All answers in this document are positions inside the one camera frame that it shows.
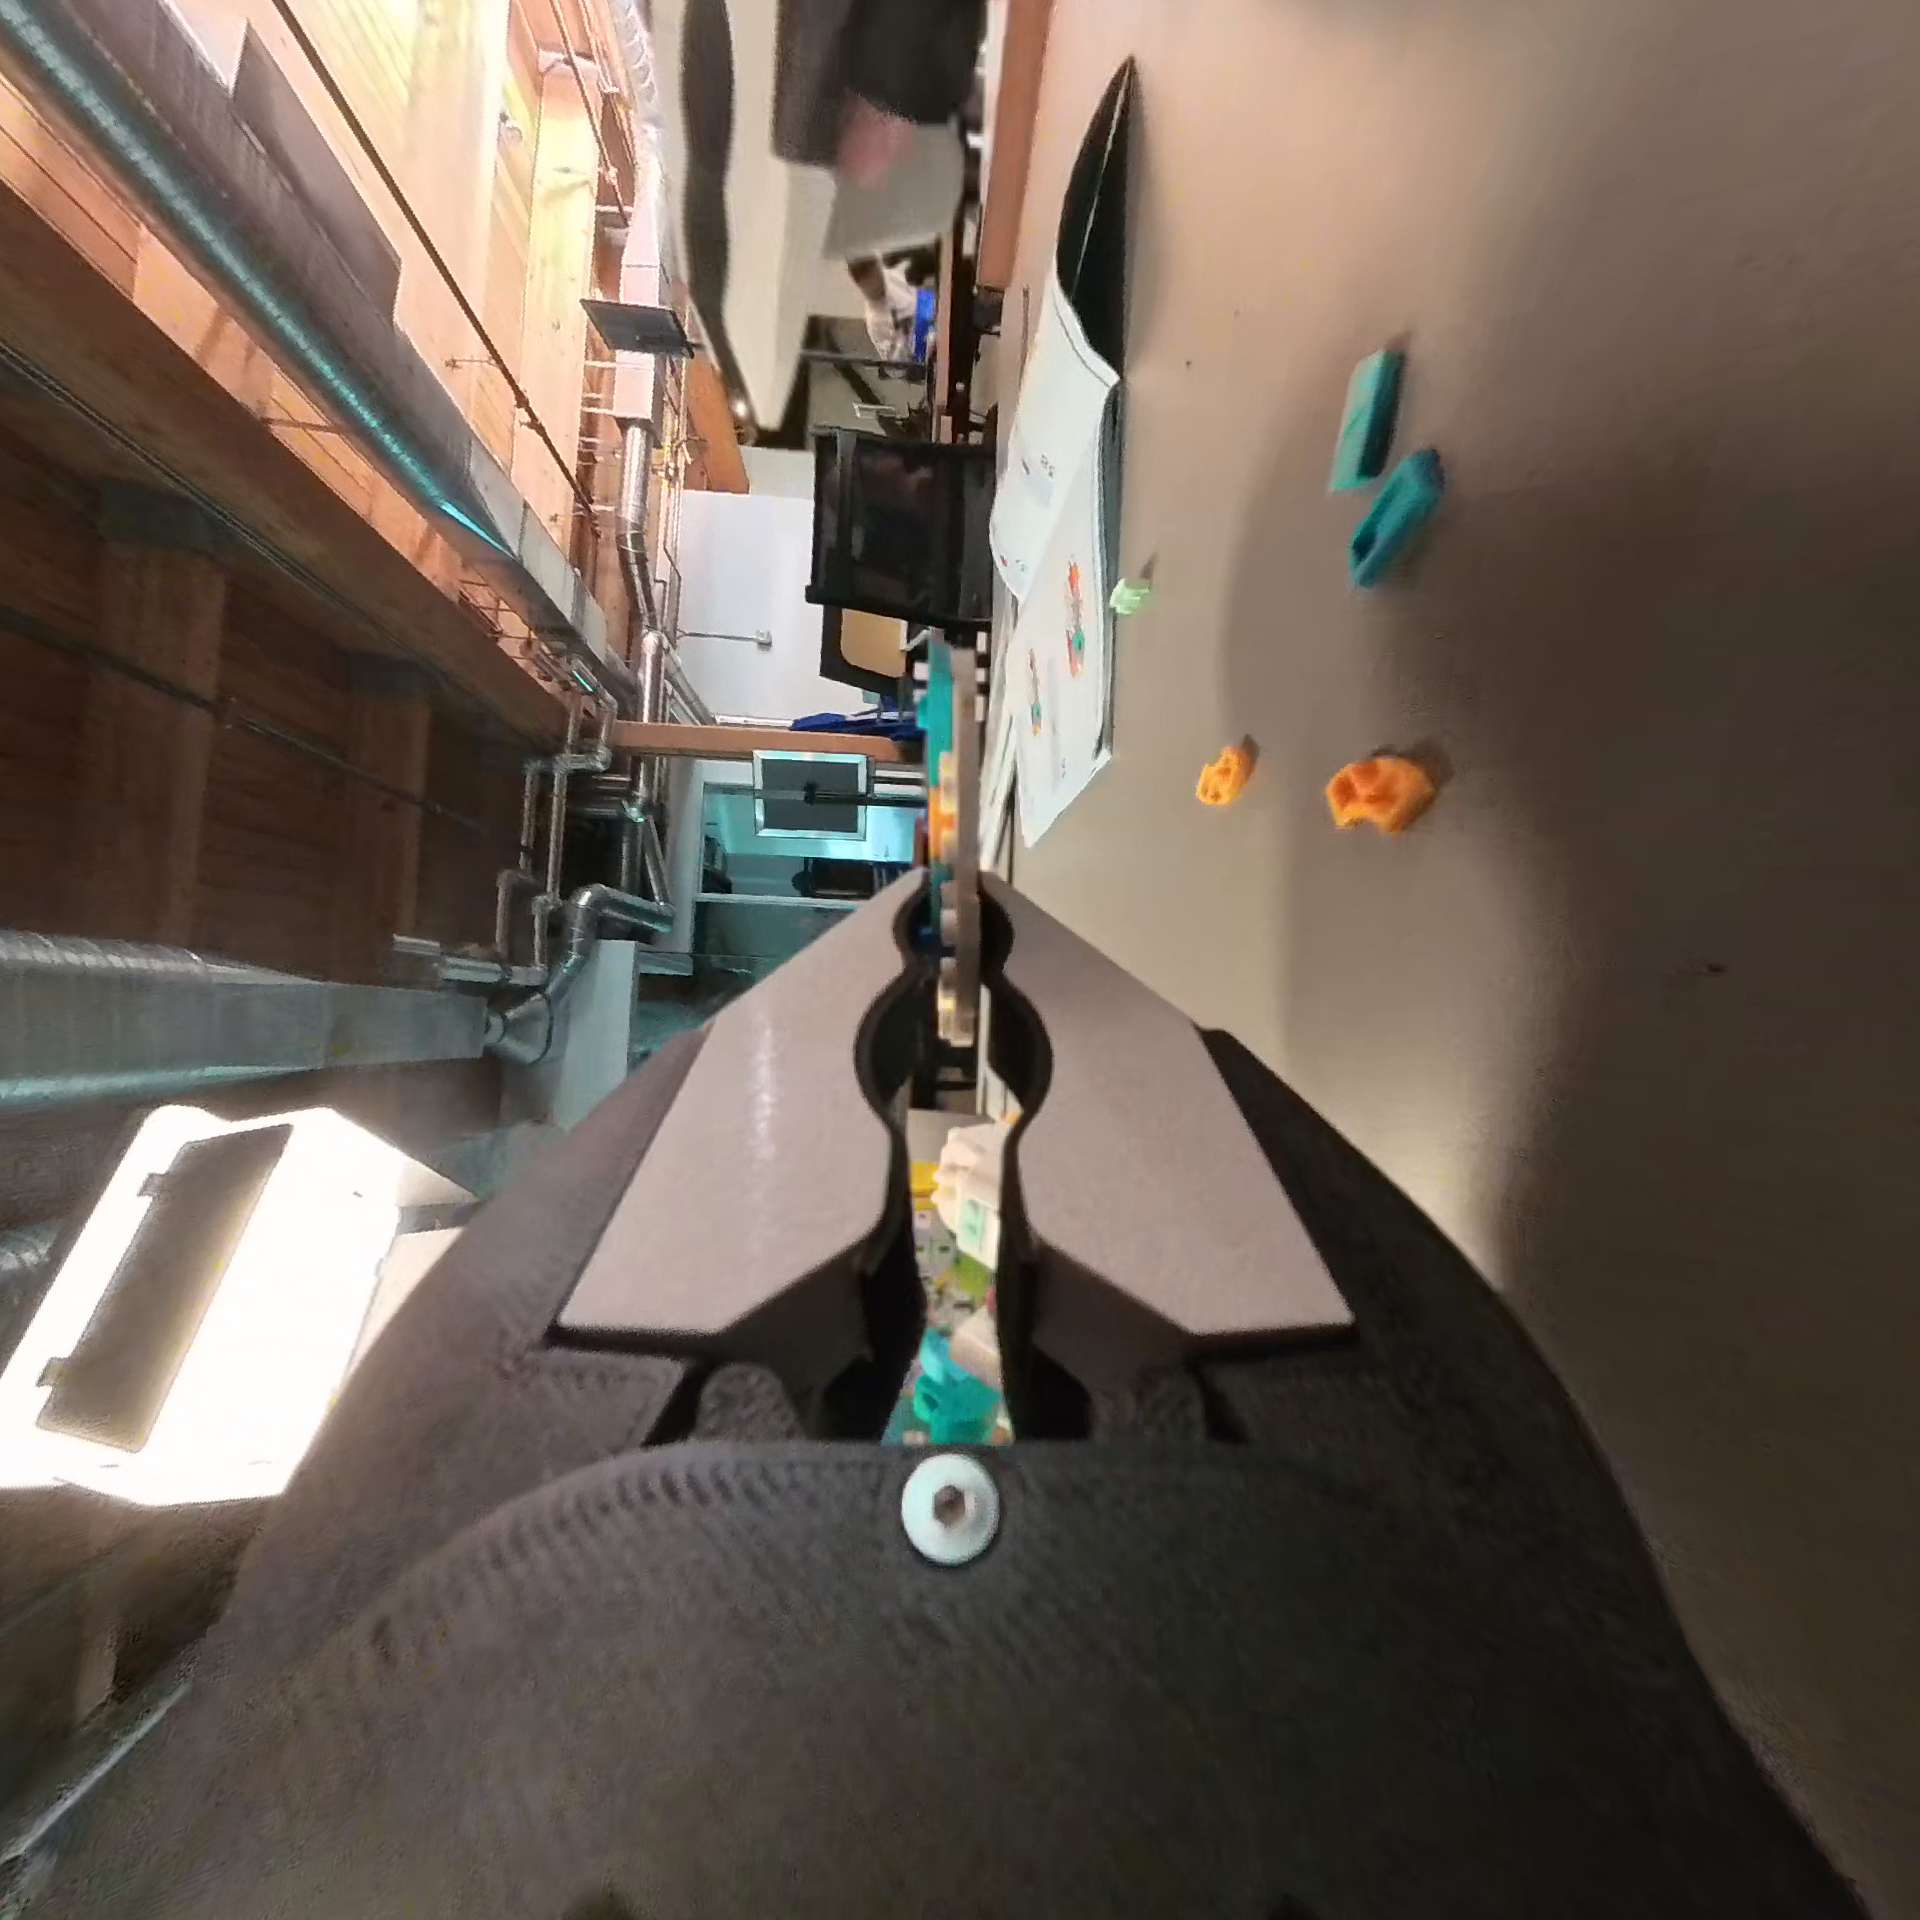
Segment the white brick animal model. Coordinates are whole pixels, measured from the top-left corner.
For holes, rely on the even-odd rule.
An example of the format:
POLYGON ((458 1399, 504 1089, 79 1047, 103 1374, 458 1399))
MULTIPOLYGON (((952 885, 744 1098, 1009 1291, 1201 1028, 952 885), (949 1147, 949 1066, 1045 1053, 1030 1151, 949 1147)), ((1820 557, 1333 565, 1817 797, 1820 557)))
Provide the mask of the white brick animal model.
POLYGON ((1000 1380, 996 1268, 1008 1121, 911 1111, 906 1196, 924 1333, 887 1439, 911 1450, 998 1447, 1015 1438, 1000 1380))

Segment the black panel on stand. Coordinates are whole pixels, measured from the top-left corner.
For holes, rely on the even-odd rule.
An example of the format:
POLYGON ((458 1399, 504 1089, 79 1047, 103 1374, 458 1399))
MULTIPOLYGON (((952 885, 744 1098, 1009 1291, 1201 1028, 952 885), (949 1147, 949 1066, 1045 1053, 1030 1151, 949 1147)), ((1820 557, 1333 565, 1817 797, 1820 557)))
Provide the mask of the black panel on stand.
POLYGON ((751 809, 762 836, 863 844, 879 823, 920 815, 926 781, 865 751, 756 751, 751 809))

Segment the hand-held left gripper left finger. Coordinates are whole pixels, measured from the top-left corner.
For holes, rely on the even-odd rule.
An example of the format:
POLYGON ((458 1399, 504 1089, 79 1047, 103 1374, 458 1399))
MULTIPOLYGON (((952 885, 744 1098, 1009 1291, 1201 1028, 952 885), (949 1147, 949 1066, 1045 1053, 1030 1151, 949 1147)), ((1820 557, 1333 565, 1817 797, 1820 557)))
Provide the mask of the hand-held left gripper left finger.
POLYGON ((706 1023, 560 1345, 751 1365, 812 1435, 882 1435, 926 1323, 905 1146, 936 1039, 926 927, 910 870, 706 1023))

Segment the black office chair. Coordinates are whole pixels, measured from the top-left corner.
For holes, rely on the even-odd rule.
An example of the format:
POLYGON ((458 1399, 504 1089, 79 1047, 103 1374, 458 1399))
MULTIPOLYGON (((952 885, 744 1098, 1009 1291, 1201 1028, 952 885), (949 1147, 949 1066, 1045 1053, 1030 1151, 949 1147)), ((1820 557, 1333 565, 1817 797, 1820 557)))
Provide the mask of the black office chair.
POLYGON ((991 627, 991 445, 817 428, 812 486, 812 605, 943 634, 991 627))

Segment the round white brick plate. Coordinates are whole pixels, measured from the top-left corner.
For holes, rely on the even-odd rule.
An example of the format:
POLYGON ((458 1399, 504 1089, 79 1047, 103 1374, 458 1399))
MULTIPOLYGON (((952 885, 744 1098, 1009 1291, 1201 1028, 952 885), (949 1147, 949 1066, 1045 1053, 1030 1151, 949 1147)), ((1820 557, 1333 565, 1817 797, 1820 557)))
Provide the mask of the round white brick plate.
POLYGON ((980 820, 985 799, 985 754, 989 692, 985 667, 970 634, 956 638, 924 631, 926 684, 918 689, 924 735, 928 867, 928 933, 936 953, 935 1028, 938 1042, 964 1052, 975 1047, 980 1017, 980 820), (960 845, 945 859, 928 858, 928 774, 943 751, 957 751, 966 797, 961 799, 960 845))

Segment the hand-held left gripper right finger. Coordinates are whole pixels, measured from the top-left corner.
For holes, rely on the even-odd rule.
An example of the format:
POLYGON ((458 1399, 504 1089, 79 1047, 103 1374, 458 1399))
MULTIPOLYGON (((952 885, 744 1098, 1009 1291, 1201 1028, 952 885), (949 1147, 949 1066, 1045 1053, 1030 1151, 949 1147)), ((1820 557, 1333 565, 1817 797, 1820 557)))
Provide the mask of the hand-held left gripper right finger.
POLYGON ((996 1333, 1018 1438, 1085 1433, 1213 1361, 1356 1333, 1306 1222, 1168 998, 1023 899, 980 890, 1000 1149, 996 1333))

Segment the white lamp light panel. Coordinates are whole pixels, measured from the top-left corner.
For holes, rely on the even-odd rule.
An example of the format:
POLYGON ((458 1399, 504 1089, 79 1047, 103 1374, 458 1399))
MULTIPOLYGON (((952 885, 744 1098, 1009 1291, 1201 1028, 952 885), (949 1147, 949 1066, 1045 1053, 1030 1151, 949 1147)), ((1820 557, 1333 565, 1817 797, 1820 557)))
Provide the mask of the white lamp light panel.
POLYGON ((5 1362, 5 1493, 272 1500, 472 1196, 328 1108, 132 1131, 5 1362))

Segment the teal flat tile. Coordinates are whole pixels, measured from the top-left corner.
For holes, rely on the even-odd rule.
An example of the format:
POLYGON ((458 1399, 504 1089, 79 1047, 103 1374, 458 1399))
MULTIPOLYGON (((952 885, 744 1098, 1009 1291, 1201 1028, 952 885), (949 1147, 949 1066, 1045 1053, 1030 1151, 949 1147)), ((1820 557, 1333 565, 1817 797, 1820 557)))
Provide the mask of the teal flat tile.
POLYGON ((1348 582, 1373 589, 1425 537, 1446 493, 1446 469, 1436 447, 1415 447, 1383 477, 1348 540, 1348 582))
POLYGON ((1399 425, 1402 367, 1400 347, 1368 351, 1353 367, 1327 469, 1330 493, 1367 490, 1385 473, 1399 425))

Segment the slim silver duct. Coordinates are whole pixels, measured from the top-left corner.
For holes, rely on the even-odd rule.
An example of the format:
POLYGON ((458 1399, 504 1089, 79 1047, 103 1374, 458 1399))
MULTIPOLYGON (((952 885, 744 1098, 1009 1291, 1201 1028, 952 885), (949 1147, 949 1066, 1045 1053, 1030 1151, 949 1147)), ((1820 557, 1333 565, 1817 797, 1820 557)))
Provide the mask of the slim silver duct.
POLYGON ((653 433, 634 418, 617 420, 620 477, 613 514, 615 551, 630 613, 630 660, 638 679, 638 718, 669 721, 674 646, 661 628, 655 582, 645 547, 645 511, 652 486, 653 433))

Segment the grey pipe cluster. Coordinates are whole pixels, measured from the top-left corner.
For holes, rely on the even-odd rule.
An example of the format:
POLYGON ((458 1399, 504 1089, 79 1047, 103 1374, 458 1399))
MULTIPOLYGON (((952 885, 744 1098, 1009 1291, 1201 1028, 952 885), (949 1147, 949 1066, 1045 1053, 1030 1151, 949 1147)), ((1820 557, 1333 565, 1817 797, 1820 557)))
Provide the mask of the grey pipe cluster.
POLYGON ((484 998, 484 1053, 514 1068, 544 1066, 560 1042, 560 1017, 608 933, 672 931, 674 907, 628 882, 561 890, 568 799, 578 783, 613 767, 617 709, 574 706, 561 745, 518 773, 514 861, 496 875, 492 943, 450 949, 417 934, 391 938, 391 962, 442 993, 484 998))

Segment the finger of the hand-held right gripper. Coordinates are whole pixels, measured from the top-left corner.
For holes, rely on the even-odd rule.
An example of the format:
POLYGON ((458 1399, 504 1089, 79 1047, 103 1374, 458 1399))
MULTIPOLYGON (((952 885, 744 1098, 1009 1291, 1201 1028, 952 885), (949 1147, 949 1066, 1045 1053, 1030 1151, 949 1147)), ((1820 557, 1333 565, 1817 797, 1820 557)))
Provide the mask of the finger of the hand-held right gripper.
POLYGON ((935 244, 952 225, 961 196, 960 125, 914 125, 876 174, 855 177, 844 163, 834 167, 822 261, 847 262, 935 244))
POLYGON ((799 372, 837 199, 844 5, 678 5, 678 241, 693 311, 756 425, 799 372))

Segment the silver ventilation duct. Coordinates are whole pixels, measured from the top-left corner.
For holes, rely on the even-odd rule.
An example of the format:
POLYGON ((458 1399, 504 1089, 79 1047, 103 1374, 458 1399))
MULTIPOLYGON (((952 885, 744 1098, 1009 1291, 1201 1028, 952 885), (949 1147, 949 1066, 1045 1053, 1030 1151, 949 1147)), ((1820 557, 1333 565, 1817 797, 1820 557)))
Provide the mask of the silver ventilation duct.
POLYGON ((160 1102, 337 1068, 480 1058, 478 998, 292 977, 186 949, 6 927, 2 1108, 160 1102))

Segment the brown wooden desk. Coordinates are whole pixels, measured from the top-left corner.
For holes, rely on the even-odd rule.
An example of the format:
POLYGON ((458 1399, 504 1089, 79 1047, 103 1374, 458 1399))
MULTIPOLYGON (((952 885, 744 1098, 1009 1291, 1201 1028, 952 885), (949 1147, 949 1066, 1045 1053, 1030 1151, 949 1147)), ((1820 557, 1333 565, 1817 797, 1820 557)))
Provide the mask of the brown wooden desk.
POLYGON ((1023 193, 1040 121, 1050 3, 989 5, 991 57, 985 106, 982 186, 973 212, 957 215, 938 252, 938 285, 928 372, 928 428, 935 442, 973 437, 975 349, 991 331, 994 301, 1013 285, 1023 193))

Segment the open instruction booklet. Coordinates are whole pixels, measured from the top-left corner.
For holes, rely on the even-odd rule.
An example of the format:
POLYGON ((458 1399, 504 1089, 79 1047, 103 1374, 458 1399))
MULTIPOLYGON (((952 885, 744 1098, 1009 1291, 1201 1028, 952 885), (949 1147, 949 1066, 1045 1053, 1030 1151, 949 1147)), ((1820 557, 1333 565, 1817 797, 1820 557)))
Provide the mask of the open instruction booklet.
POLYGON ((1032 847, 1112 756, 1114 430, 1120 372, 1046 273, 1023 362, 989 551, 1015 621, 1015 807, 1032 847))

